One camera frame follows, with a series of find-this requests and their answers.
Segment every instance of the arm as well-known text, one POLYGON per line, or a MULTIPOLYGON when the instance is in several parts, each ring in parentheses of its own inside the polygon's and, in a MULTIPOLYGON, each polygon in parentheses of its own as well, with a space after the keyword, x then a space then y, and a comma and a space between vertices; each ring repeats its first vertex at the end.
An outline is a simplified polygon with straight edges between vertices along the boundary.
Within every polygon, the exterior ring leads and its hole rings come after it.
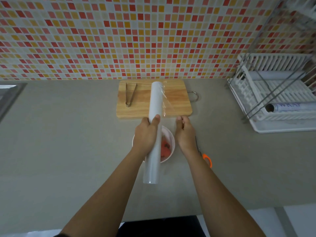
POLYGON ((176 140, 185 155, 210 236, 265 236, 263 231, 199 155, 195 130, 178 117, 176 140))
POLYGON ((135 129, 131 151, 61 233, 70 237, 116 236, 139 167, 156 141, 159 122, 159 115, 156 115, 151 124, 148 118, 143 118, 135 129))

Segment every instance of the forearm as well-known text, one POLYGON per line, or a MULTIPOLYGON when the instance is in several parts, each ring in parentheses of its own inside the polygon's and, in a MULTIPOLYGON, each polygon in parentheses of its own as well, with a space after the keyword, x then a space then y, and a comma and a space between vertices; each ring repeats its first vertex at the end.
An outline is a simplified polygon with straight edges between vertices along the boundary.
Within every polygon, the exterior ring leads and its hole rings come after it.
POLYGON ((187 160, 211 236, 265 236, 198 153, 187 156, 187 160))
POLYGON ((132 149, 61 233, 70 237, 115 236, 144 159, 142 155, 132 149))

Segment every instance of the tile backsplash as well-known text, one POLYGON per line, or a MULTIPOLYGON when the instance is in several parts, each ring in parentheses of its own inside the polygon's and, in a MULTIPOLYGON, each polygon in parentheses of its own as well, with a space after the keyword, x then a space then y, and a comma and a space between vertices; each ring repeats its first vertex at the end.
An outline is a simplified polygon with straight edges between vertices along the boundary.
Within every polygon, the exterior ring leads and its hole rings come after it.
MULTIPOLYGON (((0 79, 226 78, 278 0, 0 0, 0 79)), ((275 25, 261 51, 299 49, 275 25)))

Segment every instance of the person's left hand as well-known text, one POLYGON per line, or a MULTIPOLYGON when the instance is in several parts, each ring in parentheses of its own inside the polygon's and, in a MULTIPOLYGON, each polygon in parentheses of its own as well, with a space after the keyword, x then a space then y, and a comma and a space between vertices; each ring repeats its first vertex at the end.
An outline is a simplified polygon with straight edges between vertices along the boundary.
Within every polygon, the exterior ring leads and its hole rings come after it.
POLYGON ((142 122, 135 128, 132 150, 135 150, 143 158, 154 147, 159 123, 160 115, 156 115, 151 124, 149 124, 148 118, 144 117, 142 122))

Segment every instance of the bowl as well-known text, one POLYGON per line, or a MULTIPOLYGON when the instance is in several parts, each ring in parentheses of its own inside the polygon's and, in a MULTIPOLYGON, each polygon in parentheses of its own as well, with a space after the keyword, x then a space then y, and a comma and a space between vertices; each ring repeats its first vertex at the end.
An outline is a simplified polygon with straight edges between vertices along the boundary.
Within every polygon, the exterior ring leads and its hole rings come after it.
POLYGON ((167 158, 160 159, 160 163, 163 163, 163 162, 165 162, 166 160, 168 160, 172 156, 174 148, 176 146, 176 142, 174 140, 174 136, 171 133, 171 131, 165 126, 161 126, 161 135, 162 136, 164 135, 166 137, 166 139, 167 139, 167 141, 168 141, 168 143, 170 144, 170 147, 171 147, 171 154, 167 158))

